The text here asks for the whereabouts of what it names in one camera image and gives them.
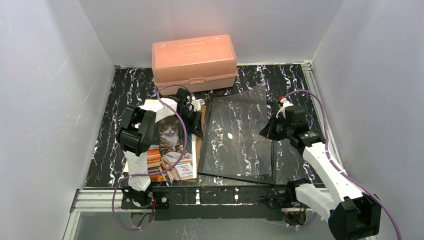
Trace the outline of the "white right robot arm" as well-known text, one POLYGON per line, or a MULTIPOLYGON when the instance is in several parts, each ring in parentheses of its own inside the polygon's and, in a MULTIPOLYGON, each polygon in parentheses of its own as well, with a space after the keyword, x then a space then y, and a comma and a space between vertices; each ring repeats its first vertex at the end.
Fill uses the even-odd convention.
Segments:
POLYGON ((283 104, 259 134, 273 141, 289 140, 329 192, 324 194, 305 178, 293 180, 287 183, 283 203, 311 208, 327 222, 336 240, 359 240, 379 233, 381 205, 343 176, 344 170, 325 149, 326 141, 310 130, 302 107, 283 104))

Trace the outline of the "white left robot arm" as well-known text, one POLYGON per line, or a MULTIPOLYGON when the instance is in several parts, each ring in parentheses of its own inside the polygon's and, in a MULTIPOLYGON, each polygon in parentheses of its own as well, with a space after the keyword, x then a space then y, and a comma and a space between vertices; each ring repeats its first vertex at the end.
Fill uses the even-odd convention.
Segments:
POLYGON ((128 185, 133 190, 146 192, 151 182, 197 178, 196 143, 203 137, 204 104, 179 88, 175 95, 124 110, 116 140, 127 160, 128 185))

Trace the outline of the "cat photo print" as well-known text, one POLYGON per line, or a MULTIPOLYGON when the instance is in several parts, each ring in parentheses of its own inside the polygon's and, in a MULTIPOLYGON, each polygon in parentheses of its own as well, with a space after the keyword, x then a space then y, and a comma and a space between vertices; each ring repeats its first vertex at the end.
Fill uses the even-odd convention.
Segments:
POLYGON ((196 136, 187 135, 187 146, 185 150, 184 131, 179 119, 168 116, 161 119, 154 126, 154 142, 147 151, 147 170, 149 173, 164 171, 174 165, 181 154, 180 162, 170 171, 150 176, 152 182, 191 181, 196 178, 196 150, 193 143, 196 136))

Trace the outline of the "white mat board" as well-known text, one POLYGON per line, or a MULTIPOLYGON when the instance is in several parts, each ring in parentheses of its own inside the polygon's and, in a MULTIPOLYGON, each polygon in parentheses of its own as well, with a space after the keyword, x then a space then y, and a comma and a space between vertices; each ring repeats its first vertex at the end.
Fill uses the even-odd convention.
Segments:
POLYGON ((159 100, 148 99, 139 108, 156 113, 156 119, 158 119, 158 115, 163 112, 164 105, 159 100))

